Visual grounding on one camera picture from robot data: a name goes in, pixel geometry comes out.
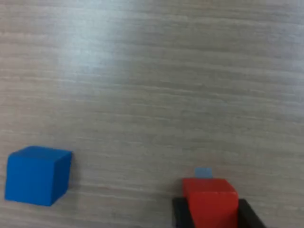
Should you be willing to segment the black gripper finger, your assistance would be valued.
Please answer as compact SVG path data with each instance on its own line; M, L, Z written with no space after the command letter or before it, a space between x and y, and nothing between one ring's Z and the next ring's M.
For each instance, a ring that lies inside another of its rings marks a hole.
M194 228L186 198L172 199L172 219L174 228Z
M252 209L246 199L238 201L238 228L266 228L259 216Z

